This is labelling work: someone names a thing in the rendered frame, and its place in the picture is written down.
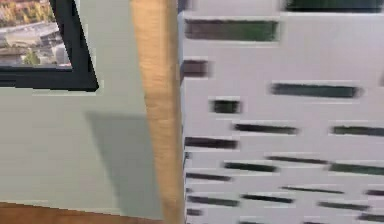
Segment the light wooden post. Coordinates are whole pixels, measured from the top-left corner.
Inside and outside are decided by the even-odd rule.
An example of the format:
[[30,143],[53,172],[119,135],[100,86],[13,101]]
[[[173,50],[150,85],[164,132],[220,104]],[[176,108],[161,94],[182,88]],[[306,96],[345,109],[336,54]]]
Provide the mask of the light wooden post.
[[130,0],[164,224],[184,224],[177,0]]

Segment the black framed window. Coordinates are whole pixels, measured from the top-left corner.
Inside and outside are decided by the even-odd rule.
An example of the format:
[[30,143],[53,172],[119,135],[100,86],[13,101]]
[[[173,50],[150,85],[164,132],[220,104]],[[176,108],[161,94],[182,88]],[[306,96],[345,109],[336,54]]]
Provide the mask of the black framed window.
[[98,89],[75,0],[0,0],[0,87]]

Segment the white slotted screen panel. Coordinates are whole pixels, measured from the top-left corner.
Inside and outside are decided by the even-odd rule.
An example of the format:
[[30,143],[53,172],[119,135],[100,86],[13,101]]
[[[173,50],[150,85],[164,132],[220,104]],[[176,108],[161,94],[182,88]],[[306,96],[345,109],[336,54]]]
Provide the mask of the white slotted screen panel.
[[384,224],[384,0],[178,0],[185,224]]

